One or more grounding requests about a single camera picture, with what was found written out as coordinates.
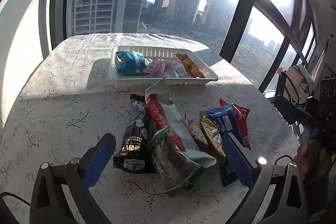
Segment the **person's right hand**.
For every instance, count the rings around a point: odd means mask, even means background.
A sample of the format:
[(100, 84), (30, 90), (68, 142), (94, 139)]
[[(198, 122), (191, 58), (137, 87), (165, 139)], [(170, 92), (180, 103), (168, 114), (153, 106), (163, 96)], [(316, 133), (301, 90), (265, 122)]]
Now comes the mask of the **person's right hand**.
[(329, 174), (334, 161), (319, 141), (307, 139), (299, 145), (293, 159), (304, 186), (319, 182)]

